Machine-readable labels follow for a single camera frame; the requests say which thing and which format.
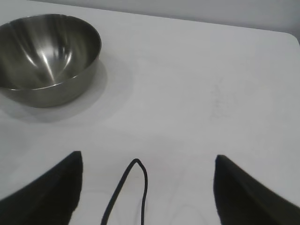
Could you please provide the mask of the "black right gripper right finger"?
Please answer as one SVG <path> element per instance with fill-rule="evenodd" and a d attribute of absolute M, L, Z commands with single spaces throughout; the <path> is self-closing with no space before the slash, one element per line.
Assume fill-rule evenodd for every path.
<path fill-rule="evenodd" d="M 223 225 L 298 225 L 300 209 L 250 176 L 225 155 L 217 155 L 213 180 Z"/>

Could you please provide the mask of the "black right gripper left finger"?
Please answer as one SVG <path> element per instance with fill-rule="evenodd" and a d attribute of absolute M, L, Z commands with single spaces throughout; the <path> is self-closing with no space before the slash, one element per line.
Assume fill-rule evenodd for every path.
<path fill-rule="evenodd" d="M 2 225 L 67 225 L 78 206 L 83 158 L 74 151 L 30 184 L 0 201 Z"/>

